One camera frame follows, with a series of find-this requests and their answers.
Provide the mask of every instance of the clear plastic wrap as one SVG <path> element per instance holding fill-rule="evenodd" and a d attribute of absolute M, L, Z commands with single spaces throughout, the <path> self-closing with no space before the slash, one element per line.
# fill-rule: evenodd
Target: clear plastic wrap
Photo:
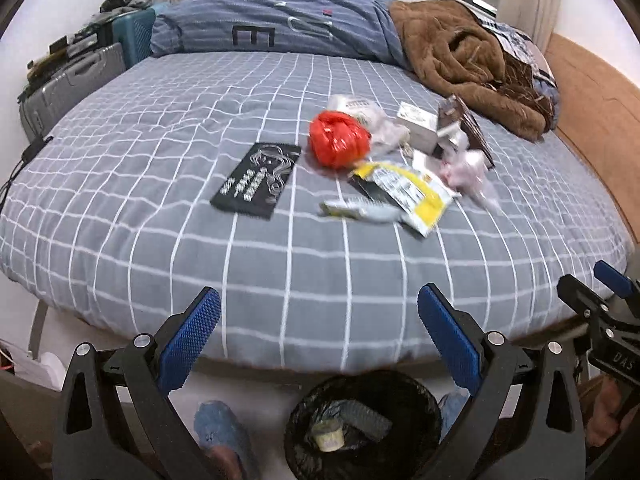
<path fill-rule="evenodd" d="M 486 155 L 480 150 L 469 150 L 443 162 L 438 175 L 451 189 L 470 197 L 487 211 L 500 213 L 498 193 L 487 172 Z"/>
<path fill-rule="evenodd" d="M 408 142 L 409 129 L 395 124 L 375 102 L 353 95 L 332 95 L 327 110 L 350 115 L 371 134 L 370 154 L 383 155 Z"/>

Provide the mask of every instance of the white bag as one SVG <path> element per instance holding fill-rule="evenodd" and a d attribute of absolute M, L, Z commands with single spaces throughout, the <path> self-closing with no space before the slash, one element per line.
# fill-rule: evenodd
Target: white bag
<path fill-rule="evenodd" d="M 370 155 L 383 155 L 408 142 L 409 129 L 395 124 L 376 103 L 353 95 L 332 95 L 327 110 L 342 112 L 356 119 L 371 134 Z"/>

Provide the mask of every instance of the suitcase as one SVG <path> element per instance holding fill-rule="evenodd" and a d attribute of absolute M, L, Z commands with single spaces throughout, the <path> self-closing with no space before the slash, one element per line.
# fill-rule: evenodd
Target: suitcase
<path fill-rule="evenodd" d="M 126 70 L 119 43 L 82 56 L 20 104 L 20 121 L 33 142 L 45 137 L 82 99 Z"/>
<path fill-rule="evenodd" d="M 156 12 L 150 7 L 123 14 L 109 24 L 111 41 L 108 44 L 122 45 L 127 70 L 151 56 L 151 31 L 155 20 Z"/>

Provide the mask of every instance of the foot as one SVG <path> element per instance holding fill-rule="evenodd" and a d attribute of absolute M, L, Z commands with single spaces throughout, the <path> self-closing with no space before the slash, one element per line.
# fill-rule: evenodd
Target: foot
<path fill-rule="evenodd" d="M 219 400 L 200 405 L 193 421 L 200 447 L 229 480 L 258 480 L 260 471 L 249 434 L 234 412 Z"/>

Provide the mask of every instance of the brown blanket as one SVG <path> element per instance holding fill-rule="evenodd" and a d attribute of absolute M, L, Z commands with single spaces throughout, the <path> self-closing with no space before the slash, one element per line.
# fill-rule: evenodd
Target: brown blanket
<path fill-rule="evenodd" d="M 464 5 L 393 2 L 389 10 L 425 86 L 445 97 L 461 97 L 472 110 L 523 139 L 536 141 L 548 130 L 553 105 L 533 89 L 530 67 L 505 54 Z"/>

